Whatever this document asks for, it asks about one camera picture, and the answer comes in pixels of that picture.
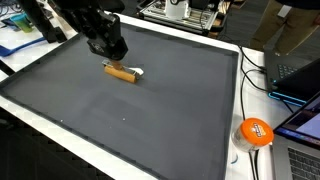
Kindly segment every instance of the black mat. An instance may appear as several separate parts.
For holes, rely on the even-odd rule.
[[[2,83],[2,95],[162,178],[223,179],[238,55],[123,25],[137,84],[76,37]]]

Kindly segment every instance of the table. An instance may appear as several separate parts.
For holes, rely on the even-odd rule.
[[[236,45],[209,39],[206,37],[201,37],[191,33],[164,27],[139,19],[126,17],[123,15],[119,16],[121,18],[121,21],[125,24],[152,29],[157,32],[166,32],[167,34],[172,36],[177,36],[183,39],[201,42],[203,44],[217,46],[223,49],[239,52],[239,48]],[[32,35],[28,36],[28,38],[26,38],[23,35],[16,35],[16,33],[14,34],[14,36],[12,36],[12,32],[7,31],[6,29],[2,29],[0,31],[0,34],[0,36],[5,34],[5,37],[12,41],[12,44],[9,41],[2,40],[0,42],[1,44],[9,48],[40,37],[40,33],[37,31],[34,31]],[[72,37],[76,33],[74,31],[69,31],[66,34],[68,37]],[[3,61],[12,69],[18,71],[58,46],[59,44],[53,43],[44,44],[41,47],[30,47],[24,51],[16,53],[13,56],[3,58]],[[263,65],[262,53],[250,49],[244,49],[244,52],[252,61],[259,65]],[[245,63],[245,69],[251,68],[253,68],[253,66],[251,66],[248,63]],[[241,76],[242,75],[240,71],[238,71],[236,79],[237,83],[232,130],[236,129],[242,121],[239,98],[240,83],[242,79]],[[264,77],[262,75],[251,74],[250,77],[252,77],[252,80],[257,85],[259,85],[260,87],[264,87]],[[5,78],[7,78],[7,76],[4,73],[0,73],[0,80],[4,80]],[[287,116],[290,115],[290,112],[286,109],[286,107],[283,104],[269,99],[265,93],[258,92],[256,89],[252,88],[252,86],[248,83],[245,83],[243,96],[247,117],[258,117],[264,119],[273,128],[280,124]],[[37,129],[47,137],[64,146],[66,149],[83,158],[85,161],[96,166],[102,172],[105,172],[114,179],[155,179],[149,174],[124,162],[123,160],[111,155],[110,153],[105,152],[104,150],[96,147],[95,145],[77,137],[76,135],[64,129],[61,129],[59,126],[51,123],[50,121],[40,116],[37,116],[36,114],[26,109],[23,109],[22,107],[12,102],[7,101],[3,97],[0,97],[0,106],[6,111],[10,112],[11,114],[15,115],[16,117],[24,121],[26,124],[29,124],[31,127]],[[235,159],[236,154],[239,157],[238,161],[235,164],[231,164],[231,162]],[[272,156],[270,147],[264,147],[261,149],[259,154],[260,179],[273,179],[272,173]],[[249,163],[248,154],[237,150],[233,146],[231,140],[229,143],[228,165],[225,179],[252,179],[251,166]]]

